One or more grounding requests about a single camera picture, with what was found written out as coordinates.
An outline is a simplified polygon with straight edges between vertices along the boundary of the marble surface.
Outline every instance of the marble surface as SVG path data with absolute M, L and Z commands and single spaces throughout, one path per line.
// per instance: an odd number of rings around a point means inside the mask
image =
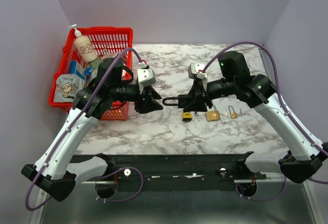
M 153 68 L 157 83 L 154 88 L 164 98 L 187 93 L 190 63 L 206 64 L 226 45 L 135 45 L 141 58 Z M 265 74 L 258 49 L 242 45 L 251 74 Z M 134 59 L 134 72 L 137 59 Z M 221 78 L 218 62 L 207 70 L 209 81 Z M 205 113 L 193 114 L 193 120 L 181 120 L 182 109 L 166 107 L 162 111 L 137 114 L 130 104 L 128 121 L 100 121 L 86 135 L 77 154 L 211 154 L 259 153 L 287 151 L 287 147 L 271 125 L 235 96 L 213 101 L 221 120 L 207 122 Z M 228 106 L 238 114 L 231 119 Z

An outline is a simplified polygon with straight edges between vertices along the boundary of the blue package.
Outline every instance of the blue package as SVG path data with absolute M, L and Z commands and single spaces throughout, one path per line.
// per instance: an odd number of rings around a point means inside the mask
M 87 80 L 84 71 L 85 69 L 77 62 L 77 60 L 71 60 L 69 74 L 76 74 L 81 79 Z

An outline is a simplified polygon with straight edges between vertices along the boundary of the gray wall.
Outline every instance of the gray wall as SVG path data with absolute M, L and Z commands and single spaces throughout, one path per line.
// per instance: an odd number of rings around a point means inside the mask
M 0 1 L 0 223 L 26 224 L 29 181 L 20 171 L 62 123 L 47 100 L 69 23 L 57 0 Z
M 264 43 L 289 0 L 58 0 L 70 23 L 132 27 L 135 43 Z
M 291 0 L 266 45 L 276 57 L 282 94 L 303 123 L 328 141 L 328 0 Z M 328 181 L 328 164 L 314 178 Z M 316 184 L 328 223 L 328 186 Z

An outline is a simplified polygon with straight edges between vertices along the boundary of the red plastic basket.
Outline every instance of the red plastic basket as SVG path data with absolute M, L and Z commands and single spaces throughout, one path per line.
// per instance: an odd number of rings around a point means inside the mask
M 132 47 L 133 30 L 131 28 L 114 28 L 114 27 L 92 27 L 92 28 L 79 28 L 83 35 L 86 35 L 91 40 L 94 49 L 99 54 L 104 48 L 107 48 L 110 53 L 120 52 L 126 47 Z M 74 30 L 72 29 L 68 34 L 66 44 L 63 47 L 63 56 L 60 62 L 57 73 L 53 76 L 53 84 L 49 95 L 48 103 L 52 107 L 58 107 L 66 112 L 72 108 L 72 103 L 55 103 L 53 101 L 56 80 L 61 74 L 68 74 L 71 60 L 77 60 L 84 68 L 87 64 L 79 57 L 76 47 L 73 42 L 75 40 Z M 132 55 L 128 53 L 127 66 L 132 69 Z M 120 106 L 120 102 L 114 102 L 113 108 Z M 127 120 L 129 112 L 129 103 L 126 103 L 120 109 L 106 111 L 101 120 Z

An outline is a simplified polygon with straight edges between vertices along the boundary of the gray floor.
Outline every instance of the gray floor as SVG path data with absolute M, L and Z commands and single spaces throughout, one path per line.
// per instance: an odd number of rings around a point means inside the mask
M 275 195 L 281 182 L 260 183 L 256 197 Z M 115 198 L 131 193 L 117 193 Z M 96 201 L 93 184 L 77 186 L 63 202 L 44 208 L 44 224 L 213 224 L 315 223 L 303 185 L 288 183 L 282 197 L 269 202 L 241 199 L 235 192 L 141 192 L 124 203 Z

